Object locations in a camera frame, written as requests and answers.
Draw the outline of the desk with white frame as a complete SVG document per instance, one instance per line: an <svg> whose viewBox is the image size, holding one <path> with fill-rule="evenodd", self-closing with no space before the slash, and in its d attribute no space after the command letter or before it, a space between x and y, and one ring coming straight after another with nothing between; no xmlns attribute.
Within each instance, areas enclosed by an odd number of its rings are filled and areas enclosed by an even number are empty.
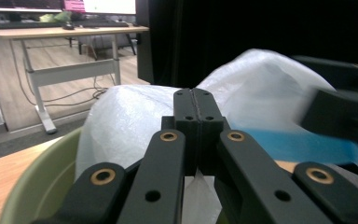
<svg viewBox="0 0 358 224"><path fill-rule="evenodd" d="M29 78L31 89L34 92L34 98L36 100L35 110L47 134L56 133L57 128L46 110L39 88L108 74L113 74L115 76L115 82L120 85L121 75L117 36L141 34L149 31L148 27L136 26L131 23L127 23L125 26L121 27L97 26L96 28L90 28L85 26L75 27L73 30L65 30L62 27L63 23L59 24L57 22L25 22L23 25L14 25L12 22L0 22L0 37L8 39L10 43L12 43L13 40L21 43L25 73ZM88 35L110 35L112 37L113 58L111 60L78 63L43 69L34 69L32 67L31 59L25 44L26 40Z"/></svg>

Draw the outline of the green plastic bin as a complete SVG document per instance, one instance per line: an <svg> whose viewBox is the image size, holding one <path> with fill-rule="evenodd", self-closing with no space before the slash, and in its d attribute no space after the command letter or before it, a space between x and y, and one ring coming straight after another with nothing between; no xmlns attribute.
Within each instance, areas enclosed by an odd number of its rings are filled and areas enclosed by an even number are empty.
<svg viewBox="0 0 358 224"><path fill-rule="evenodd" d="M102 224L119 211L123 189L130 176L112 164L96 165L75 178L81 131L76 129L38 156L9 193L0 224L51 223ZM102 169L107 182L96 175Z"/></svg>

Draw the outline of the white plastic bag blue band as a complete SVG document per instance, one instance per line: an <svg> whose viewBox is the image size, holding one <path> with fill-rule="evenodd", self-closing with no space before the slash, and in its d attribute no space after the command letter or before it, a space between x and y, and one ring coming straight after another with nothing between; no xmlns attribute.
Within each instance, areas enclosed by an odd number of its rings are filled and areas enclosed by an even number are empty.
<svg viewBox="0 0 358 224"><path fill-rule="evenodd" d="M335 91L320 75L279 53L252 49L214 70L195 89L210 92L227 119L215 175L197 165L185 175L186 137L162 129L181 89L119 85L92 107L81 131L76 178L91 167L122 168L124 186L112 224L358 224L358 188L335 165L358 165L358 143L312 133L298 124L317 90Z"/></svg>

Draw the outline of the dark curtain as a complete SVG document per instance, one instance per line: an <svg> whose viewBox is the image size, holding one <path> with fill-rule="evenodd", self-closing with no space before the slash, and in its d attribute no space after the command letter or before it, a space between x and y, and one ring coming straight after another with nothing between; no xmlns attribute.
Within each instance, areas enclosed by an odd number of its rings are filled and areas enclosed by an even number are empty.
<svg viewBox="0 0 358 224"><path fill-rule="evenodd" d="M358 63L358 0L136 0L138 76L195 87L247 49Z"/></svg>

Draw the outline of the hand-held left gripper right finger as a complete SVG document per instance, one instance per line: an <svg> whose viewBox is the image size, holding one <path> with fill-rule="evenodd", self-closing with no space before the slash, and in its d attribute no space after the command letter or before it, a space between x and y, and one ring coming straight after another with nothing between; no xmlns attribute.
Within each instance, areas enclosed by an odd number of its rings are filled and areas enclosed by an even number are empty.
<svg viewBox="0 0 358 224"><path fill-rule="evenodd" d="M229 125L210 92L195 89L195 100L200 121L197 165L204 175L215 175L220 163L217 153L220 133Z"/></svg>

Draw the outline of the black keyboard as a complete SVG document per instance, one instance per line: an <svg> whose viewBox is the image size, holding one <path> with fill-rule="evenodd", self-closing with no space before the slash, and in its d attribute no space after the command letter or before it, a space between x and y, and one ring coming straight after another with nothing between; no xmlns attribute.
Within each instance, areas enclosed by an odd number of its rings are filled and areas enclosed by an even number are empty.
<svg viewBox="0 0 358 224"><path fill-rule="evenodd" d="M55 27L55 25L48 22L0 22L0 29L31 29L48 27Z"/></svg>
<svg viewBox="0 0 358 224"><path fill-rule="evenodd" d="M126 22L123 21L72 21L76 27L129 27Z"/></svg>

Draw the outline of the light green object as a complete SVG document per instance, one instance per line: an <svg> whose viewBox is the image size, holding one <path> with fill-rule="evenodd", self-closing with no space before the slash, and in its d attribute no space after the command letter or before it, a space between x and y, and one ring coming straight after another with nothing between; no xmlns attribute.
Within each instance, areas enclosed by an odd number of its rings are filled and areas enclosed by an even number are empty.
<svg viewBox="0 0 358 224"><path fill-rule="evenodd" d="M41 22L68 22L71 20L72 13L64 11L58 14L45 14L39 17Z"/></svg>

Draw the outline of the computer monitor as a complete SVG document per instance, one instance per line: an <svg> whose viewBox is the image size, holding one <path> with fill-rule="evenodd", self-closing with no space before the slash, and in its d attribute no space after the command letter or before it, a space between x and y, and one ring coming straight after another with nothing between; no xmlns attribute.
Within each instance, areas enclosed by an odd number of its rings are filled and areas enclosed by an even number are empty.
<svg viewBox="0 0 358 224"><path fill-rule="evenodd" d="M62 0L67 11L135 15L135 0Z"/></svg>
<svg viewBox="0 0 358 224"><path fill-rule="evenodd" d="M0 0L0 12L61 12L61 0Z"/></svg>

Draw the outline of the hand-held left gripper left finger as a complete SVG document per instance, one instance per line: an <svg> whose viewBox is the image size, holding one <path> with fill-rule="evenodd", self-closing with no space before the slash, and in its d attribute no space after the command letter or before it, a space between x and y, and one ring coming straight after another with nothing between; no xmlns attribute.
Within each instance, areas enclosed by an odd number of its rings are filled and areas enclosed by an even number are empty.
<svg viewBox="0 0 358 224"><path fill-rule="evenodd" d="M198 134L198 119L193 104L192 91L181 89L173 94L173 115L163 116L162 129L175 129L186 137L185 175L194 175L196 164L196 137Z"/></svg>

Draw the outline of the dark chair legs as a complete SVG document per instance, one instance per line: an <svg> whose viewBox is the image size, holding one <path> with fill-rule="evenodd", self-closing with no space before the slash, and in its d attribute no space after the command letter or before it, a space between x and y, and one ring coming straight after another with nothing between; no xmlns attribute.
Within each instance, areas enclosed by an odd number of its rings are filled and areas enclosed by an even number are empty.
<svg viewBox="0 0 358 224"><path fill-rule="evenodd" d="M128 49L136 54L136 40L129 34L124 35L87 35L68 37L69 46L77 45L79 54L87 54L95 61L113 57L113 38L116 39L117 49Z"/></svg>

